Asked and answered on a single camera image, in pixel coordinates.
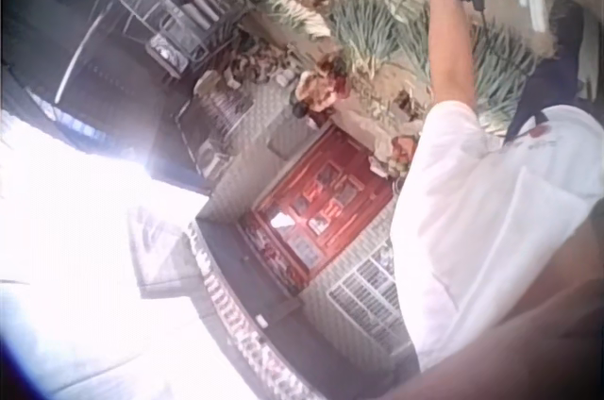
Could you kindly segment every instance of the man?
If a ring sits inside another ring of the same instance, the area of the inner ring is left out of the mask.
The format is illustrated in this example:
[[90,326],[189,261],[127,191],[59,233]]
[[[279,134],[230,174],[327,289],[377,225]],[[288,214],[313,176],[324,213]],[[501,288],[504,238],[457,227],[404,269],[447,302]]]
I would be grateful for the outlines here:
[[518,127],[494,150],[475,113],[462,4],[430,0],[430,9],[436,104],[391,232],[399,303],[422,371],[515,314],[604,276],[588,219],[604,196],[604,130],[575,106],[576,84],[562,84],[577,77],[576,53],[544,66],[549,82],[537,74],[527,85]]
[[383,400],[604,397],[604,282],[590,281],[485,332]]

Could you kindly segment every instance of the door panel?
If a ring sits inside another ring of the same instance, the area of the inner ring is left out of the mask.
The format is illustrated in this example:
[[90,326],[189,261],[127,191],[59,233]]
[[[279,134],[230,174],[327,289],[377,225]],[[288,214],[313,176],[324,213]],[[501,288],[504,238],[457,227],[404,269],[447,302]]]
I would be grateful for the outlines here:
[[338,256],[392,199],[369,153],[333,127],[250,216],[291,269],[308,282]]

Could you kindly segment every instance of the wall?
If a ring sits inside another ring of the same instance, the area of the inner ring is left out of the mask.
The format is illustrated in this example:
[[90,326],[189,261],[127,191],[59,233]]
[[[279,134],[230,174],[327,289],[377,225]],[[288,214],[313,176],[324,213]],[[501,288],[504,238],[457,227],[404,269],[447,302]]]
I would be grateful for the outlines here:
[[271,138],[299,147],[294,151],[300,155],[316,137],[316,132],[292,116],[289,89],[271,82],[251,86],[249,92],[254,98],[254,106],[230,136],[239,154],[200,212],[202,219],[219,223],[237,221],[281,175],[291,160],[281,158],[271,150]]
[[364,370],[393,369],[394,361],[333,306],[327,291],[388,238],[395,202],[396,199],[386,206],[300,295],[310,322],[338,351]]
[[[234,225],[197,223],[203,243],[250,316],[268,316],[288,301],[288,295],[250,253]],[[328,399],[376,398],[387,389],[389,374],[376,368],[359,370],[314,329],[300,308],[279,317],[262,333],[292,368]]]

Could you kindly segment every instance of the white shirt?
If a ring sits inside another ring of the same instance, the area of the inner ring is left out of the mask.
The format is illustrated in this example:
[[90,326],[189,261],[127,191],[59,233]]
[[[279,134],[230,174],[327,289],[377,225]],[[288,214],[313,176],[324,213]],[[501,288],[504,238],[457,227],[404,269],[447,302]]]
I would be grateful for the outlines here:
[[545,115],[503,147],[463,103],[426,119],[391,230],[423,371],[503,319],[604,195],[602,127],[578,108]]

